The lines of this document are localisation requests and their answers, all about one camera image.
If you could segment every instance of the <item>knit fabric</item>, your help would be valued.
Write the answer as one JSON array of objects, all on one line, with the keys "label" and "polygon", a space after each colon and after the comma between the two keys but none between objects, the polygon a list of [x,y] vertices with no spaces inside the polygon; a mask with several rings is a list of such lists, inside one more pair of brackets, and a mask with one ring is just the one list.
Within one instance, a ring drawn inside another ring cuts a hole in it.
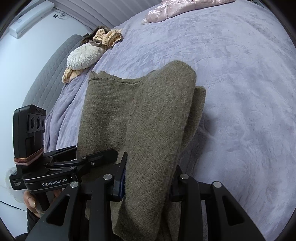
[{"label": "knit fabric", "polygon": [[[113,231],[125,241],[177,240],[180,205],[167,194],[178,157],[201,118],[205,89],[195,82],[194,70],[180,61],[137,79],[90,74],[77,152],[112,148],[120,162],[127,151],[126,196],[111,203]],[[108,167],[93,169],[83,182]]]},{"label": "knit fabric", "polygon": [[121,35],[122,29],[112,29],[108,33],[105,34],[104,29],[99,29],[94,36],[93,40],[101,40],[103,45],[106,45],[107,47],[113,46],[118,41],[122,40],[123,37]]},{"label": "knit fabric", "polygon": [[67,67],[65,69],[64,75],[62,76],[63,84],[70,83],[74,78],[81,75],[83,71],[84,69],[72,70]]}]

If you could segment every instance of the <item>round pillow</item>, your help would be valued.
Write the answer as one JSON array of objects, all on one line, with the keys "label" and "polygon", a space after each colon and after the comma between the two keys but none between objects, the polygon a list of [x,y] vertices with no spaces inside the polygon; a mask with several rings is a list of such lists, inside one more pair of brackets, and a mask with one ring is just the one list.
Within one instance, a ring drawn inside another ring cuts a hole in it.
[{"label": "round pillow", "polygon": [[67,66],[72,70],[86,69],[96,63],[104,54],[103,47],[83,44],[74,49],[67,58]]}]

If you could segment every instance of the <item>fingernail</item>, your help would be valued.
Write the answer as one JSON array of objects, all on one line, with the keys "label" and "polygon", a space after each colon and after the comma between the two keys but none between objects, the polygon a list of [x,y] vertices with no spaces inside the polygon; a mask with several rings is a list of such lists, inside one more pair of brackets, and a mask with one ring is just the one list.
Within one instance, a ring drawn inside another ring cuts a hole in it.
[{"label": "fingernail", "polygon": [[35,203],[35,201],[34,201],[33,198],[29,197],[28,198],[28,202],[29,202],[29,204],[30,204],[31,207],[36,207],[36,203]]}]

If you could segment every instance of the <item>pink comforter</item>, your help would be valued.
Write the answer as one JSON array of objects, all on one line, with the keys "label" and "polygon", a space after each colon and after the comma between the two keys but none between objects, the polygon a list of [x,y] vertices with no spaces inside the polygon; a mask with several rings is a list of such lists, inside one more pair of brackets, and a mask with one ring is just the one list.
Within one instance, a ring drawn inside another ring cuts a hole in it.
[{"label": "pink comforter", "polygon": [[161,22],[184,12],[234,2],[235,0],[162,0],[144,19],[144,23]]}]

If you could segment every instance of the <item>lavender bedspread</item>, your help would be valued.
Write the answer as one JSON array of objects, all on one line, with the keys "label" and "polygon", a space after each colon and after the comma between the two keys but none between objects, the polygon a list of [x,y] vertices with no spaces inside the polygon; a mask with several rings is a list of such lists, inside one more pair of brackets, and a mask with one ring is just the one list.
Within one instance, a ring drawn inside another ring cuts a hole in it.
[{"label": "lavender bedspread", "polygon": [[[277,18],[246,0],[120,28],[124,40],[93,70],[141,77],[172,60],[207,90],[197,134],[181,157],[198,181],[221,181],[267,241],[296,207],[296,49]],[[48,114],[45,150],[77,144],[88,71],[65,85]]]}]

